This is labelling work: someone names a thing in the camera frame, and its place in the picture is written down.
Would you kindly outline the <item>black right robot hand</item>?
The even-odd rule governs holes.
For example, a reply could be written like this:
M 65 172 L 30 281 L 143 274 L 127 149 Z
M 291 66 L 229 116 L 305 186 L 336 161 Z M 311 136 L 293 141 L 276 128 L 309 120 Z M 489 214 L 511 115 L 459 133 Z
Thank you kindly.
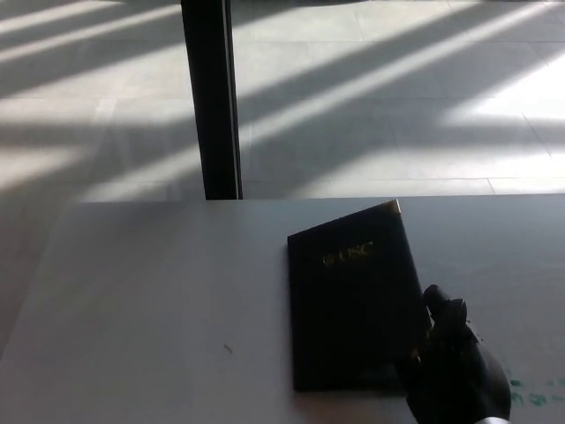
M 425 342 L 395 364 L 416 422 L 509 423 L 509 381 L 471 326 L 466 302 L 436 284 L 424 301 L 433 325 Z

